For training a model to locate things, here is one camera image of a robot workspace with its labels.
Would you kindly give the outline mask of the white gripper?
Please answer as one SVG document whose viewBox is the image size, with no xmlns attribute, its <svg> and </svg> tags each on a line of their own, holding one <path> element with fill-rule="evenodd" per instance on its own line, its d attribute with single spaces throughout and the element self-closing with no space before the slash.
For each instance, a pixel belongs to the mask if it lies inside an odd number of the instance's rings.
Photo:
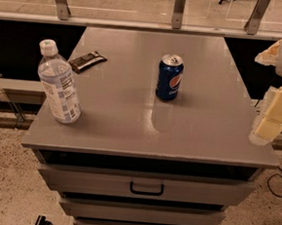
<svg viewBox="0 0 282 225">
<path fill-rule="evenodd" d="M 282 77 L 282 41 L 277 40 L 255 57 L 255 62 L 276 67 Z M 282 132 L 282 87 L 270 87 L 265 93 L 261 111 L 252 125 L 249 140 L 255 145 L 267 145 Z"/>
</svg>

